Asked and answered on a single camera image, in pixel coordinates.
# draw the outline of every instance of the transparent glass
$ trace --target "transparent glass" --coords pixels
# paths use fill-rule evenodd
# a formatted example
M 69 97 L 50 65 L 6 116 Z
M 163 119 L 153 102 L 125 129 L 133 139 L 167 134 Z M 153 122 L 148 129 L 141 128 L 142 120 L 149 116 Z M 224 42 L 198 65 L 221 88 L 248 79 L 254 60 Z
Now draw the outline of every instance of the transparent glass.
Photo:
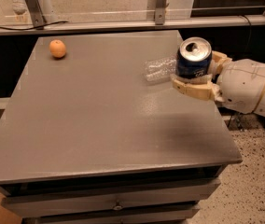
M 72 23 L 154 21 L 157 0 L 43 0 L 48 21 Z M 0 25 L 32 25 L 28 11 L 19 12 L 23 0 L 0 0 Z M 167 0 L 166 20 L 194 17 L 263 14 L 265 0 Z

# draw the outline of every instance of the orange fruit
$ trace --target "orange fruit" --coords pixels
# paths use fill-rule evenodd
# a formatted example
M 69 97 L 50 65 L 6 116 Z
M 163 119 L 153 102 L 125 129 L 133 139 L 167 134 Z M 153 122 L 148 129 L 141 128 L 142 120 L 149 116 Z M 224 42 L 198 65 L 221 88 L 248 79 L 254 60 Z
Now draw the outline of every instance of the orange fruit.
M 61 40 L 51 41 L 49 43 L 49 50 L 55 58 L 62 58 L 66 54 L 66 46 Z

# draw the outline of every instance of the blue can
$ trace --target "blue can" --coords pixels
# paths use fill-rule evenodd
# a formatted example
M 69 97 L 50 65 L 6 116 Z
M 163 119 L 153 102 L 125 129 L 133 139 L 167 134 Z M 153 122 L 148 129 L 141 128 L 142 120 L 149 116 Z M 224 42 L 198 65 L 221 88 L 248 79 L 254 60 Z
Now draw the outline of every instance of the blue can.
M 207 75 L 212 49 L 208 41 L 192 37 L 181 43 L 177 57 L 176 74 L 179 77 L 202 77 Z

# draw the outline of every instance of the drawer knob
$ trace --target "drawer knob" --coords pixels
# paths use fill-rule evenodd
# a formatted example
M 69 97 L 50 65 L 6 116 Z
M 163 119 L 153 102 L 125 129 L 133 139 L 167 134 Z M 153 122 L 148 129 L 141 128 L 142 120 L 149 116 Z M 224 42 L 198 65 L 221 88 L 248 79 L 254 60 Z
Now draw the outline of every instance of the drawer knob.
M 123 206 L 120 205 L 120 202 L 116 202 L 116 205 L 113 207 L 114 211 L 120 211 L 123 209 Z

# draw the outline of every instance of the gray tabletop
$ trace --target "gray tabletop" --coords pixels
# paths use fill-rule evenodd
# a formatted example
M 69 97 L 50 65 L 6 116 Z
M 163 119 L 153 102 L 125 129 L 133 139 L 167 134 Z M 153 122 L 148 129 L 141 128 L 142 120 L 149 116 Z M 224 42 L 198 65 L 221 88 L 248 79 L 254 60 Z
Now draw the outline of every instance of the gray tabletop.
M 49 42 L 67 55 L 55 60 Z M 241 161 L 211 101 L 147 84 L 177 31 L 39 38 L 0 120 L 0 184 Z

